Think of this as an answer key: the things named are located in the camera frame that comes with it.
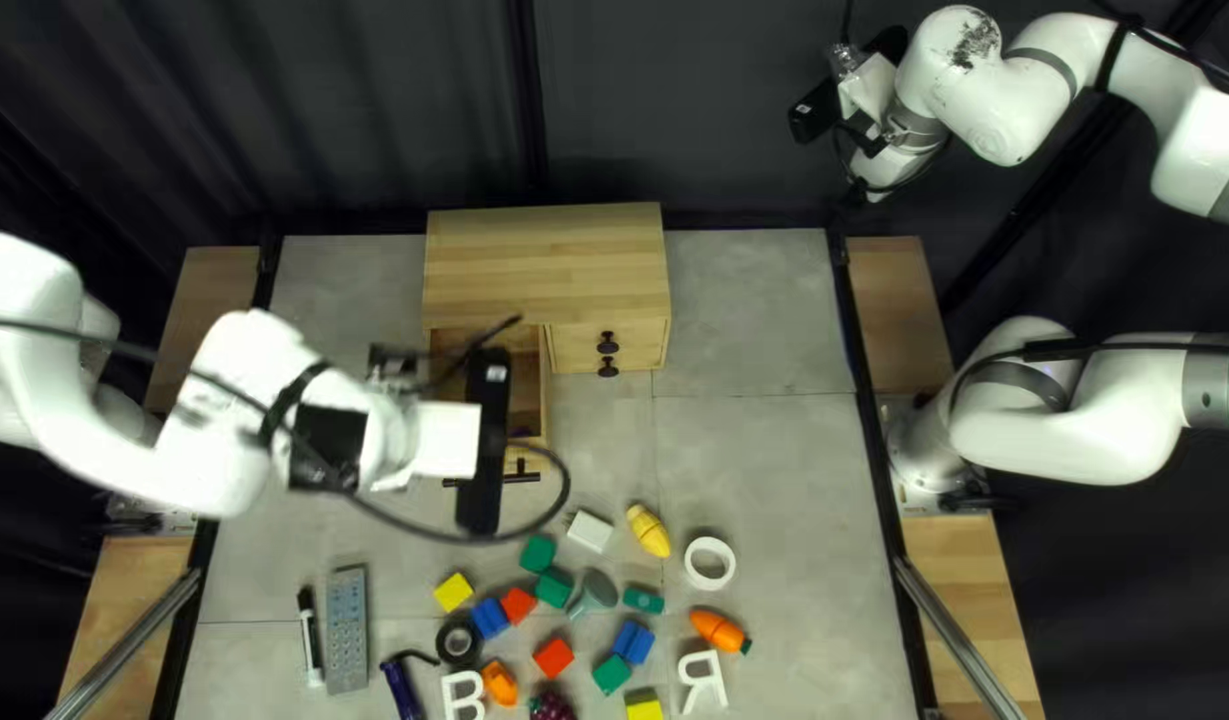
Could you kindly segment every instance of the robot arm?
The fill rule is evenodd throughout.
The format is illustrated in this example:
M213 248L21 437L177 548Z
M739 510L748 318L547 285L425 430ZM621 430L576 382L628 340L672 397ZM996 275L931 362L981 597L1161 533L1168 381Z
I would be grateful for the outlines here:
M77 328L82 306L75 268L0 233L0 318ZM111 388L96 396L76 340L0 328L0 440L36 447L79 478L208 516L245 511L273 468L291 485L323 482L322 468L275 429L299 428L316 413L334 418L334 436L320 436L318 447L342 448L359 488L401 487L412 474L474 474L478 405L402 401L328 369L302 335L267 312L219 319L192 369L277 405L280 421L273 418L263 432L264 417L251 404L189 377L152 444L119 429L114 420L129 415L132 402L112 402Z
M957 377L893 429L900 479L949 491L973 463L1083 484L1136 483L1165 466L1184 426L1229 429L1229 354L1117 350L1085 361L977 362L1062 338L1070 332L1042 318L1007 319L992 331ZM1229 348L1229 333L1137 333L1106 345L1126 343Z
M874 85L889 97L848 104L884 107L871 117L869 135L889 141L874 157L855 152L850 171L871 187L893 186L933 157L948 130L978 156L1016 166L1037 151L1078 92L1095 87L1152 120L1160 143L1152 192L1168 205L1229 224L1229 95L1195 64L1137 33L1123 38L1106 88L1097 87L1116 32L1115 21L1058 12L1029 25L1003 53L1000 29L982 10L952 5L933 12L913 34L893 84ZM864 71L878 74L866 64ZM860 85L848 80L842 86Z

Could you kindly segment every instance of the wooden drawer cabinet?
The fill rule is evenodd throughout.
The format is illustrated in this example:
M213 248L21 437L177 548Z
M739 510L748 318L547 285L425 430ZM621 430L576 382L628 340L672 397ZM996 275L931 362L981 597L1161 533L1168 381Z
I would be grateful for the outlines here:
M618 345L610 351L612 366L622 370L655 370L662 367L669 345L667 319L623 319L613 323L567 323L547 328L547 345L552 350L557 372L595 372L605 364L605 351L597 346L606 342Z
M424 328L484 329L515 312L542 328L554 372L601 369L605 332L614 369L661 369L671 300L659 205L429 214Z

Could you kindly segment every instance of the black knob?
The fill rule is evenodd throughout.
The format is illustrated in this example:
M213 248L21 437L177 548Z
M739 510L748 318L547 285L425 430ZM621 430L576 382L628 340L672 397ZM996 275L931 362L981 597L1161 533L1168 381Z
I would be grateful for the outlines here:
M602 355L613 355L618 351L618 343L614 342L613 332L606 331L601 334L601 337L605 339L596 345L596 351L600 351Z
M601 362L606 362L606 366L603 369L596 370L596 374L600 375L601 377L612 378L614 375L618 374L618 369L616 369L612 365L612 362L614 362L614 359L611 358L610 355L606 355L606 358L601 358Z

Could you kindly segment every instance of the remote control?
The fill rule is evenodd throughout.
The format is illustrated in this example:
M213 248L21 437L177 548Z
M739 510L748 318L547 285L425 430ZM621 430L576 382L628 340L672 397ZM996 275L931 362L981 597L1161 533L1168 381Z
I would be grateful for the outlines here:
M359 691L370 681L365 565L334 570L326 582L326 691L329 694Z

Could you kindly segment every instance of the drawer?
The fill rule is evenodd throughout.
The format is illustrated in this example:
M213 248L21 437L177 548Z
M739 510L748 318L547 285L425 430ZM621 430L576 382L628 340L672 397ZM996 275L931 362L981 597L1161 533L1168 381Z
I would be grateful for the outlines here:
M547 326L547 340L552 348L553 370L557 372L595 372L605 364L605 355L596 346L605 340L605 333L614 333L618 351L608 354L619 370L655 370L662 367L664 353L669 343L669 319L619 319L600 324Z
M429 331L429 348L434 356L449 356L462 351L467 340L483 329L434 329ZM547 445L547 386L552 371L547 367L547 344L538 326L508 328L489 343L489 348L504 348L511 354L511 394L508 399L508 435L515 441L546 447ZM430 372L440 372L439 360L433 361ZM436 391L438 401L462 402L466 396L466 377L460 374ZM504 474L524 471L540 473L551 464L533 452L509 448L504 457Z

